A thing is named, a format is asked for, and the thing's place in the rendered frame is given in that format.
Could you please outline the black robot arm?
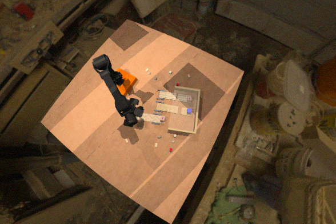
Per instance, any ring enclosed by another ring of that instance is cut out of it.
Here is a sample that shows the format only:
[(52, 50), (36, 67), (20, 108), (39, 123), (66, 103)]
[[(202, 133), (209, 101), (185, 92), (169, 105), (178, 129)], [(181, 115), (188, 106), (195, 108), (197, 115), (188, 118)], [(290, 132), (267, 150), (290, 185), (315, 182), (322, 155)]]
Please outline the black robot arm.
[[(120, 87), (125, 80), (122, 79), (122, 74), (120, 72), (114, 71), (112, 69), (112, 65), (108, 56), (102, 54), (94, 58), (92, 65), (96, 72), (100, 75), (101, 79), (104, 80), (107, 88), (112, 93), (112, 96), (115, 99), (115, 108), (120, 113), (120, 116), (125, 116), (129, 127), (138, 123), (136, 116), (142, 118), (144, 109), (142, 106), (139, 106), (134, 107), (133, 110), (131, 102), (121, 94), (117, 86)], [(99, 70), (103, 71), (99, 72)]]

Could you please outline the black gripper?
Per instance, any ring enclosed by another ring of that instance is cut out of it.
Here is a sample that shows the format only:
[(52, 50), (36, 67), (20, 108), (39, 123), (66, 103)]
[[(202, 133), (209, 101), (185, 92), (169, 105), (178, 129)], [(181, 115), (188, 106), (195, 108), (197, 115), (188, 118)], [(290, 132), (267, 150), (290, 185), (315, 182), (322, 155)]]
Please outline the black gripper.
[[(134, 110), (134, 107), (136, 106), (136, 105), (139, 105), (139, 100), (138, 99), (135, 99), (135, 98), (130, 98), (130, 100), (129, 100), (130, 102), (131, 102), (131, 104), (132, 104), (132, 106), (133, 106), (133, 110)], [(124, 120), (124, 123), (123, 123), (123, 125), (124, 126), (128, 126), (128, 124), (127, 124), (127, 121), (126, 120)], [(129, 126), (128, 126), (129, 127)]]

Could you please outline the pale yellow strip with pink zigzag pattern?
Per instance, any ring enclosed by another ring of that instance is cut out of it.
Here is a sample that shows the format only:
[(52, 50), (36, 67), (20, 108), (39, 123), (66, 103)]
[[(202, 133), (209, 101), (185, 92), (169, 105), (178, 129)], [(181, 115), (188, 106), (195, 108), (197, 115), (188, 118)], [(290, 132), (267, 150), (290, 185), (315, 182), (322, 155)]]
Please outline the pale yellow strip with pink zigzag pattern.
[(153, 114), (142, 114), (142, 118), (139, 118), (136, 116), (138, 120), (143, 120), (147, 122), (155, 122), (155, 123), (162, 123), (164, 124), (164, 121), (160, 121), (161, 115), (153, 115)]

